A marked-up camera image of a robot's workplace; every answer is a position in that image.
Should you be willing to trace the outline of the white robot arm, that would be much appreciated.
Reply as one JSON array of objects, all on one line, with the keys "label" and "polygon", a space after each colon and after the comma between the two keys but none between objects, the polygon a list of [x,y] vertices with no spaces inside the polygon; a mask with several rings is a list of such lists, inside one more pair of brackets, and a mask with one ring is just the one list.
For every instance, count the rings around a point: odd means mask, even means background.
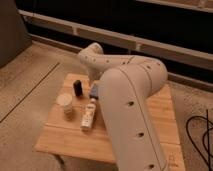
[{"label": "white robot arm", "polygon": [[89,78],[97,79],[101,113],[119,171],[170,171],[146,100],[167,81],[158,59],[107,55],[97,43],[78,53]]}]

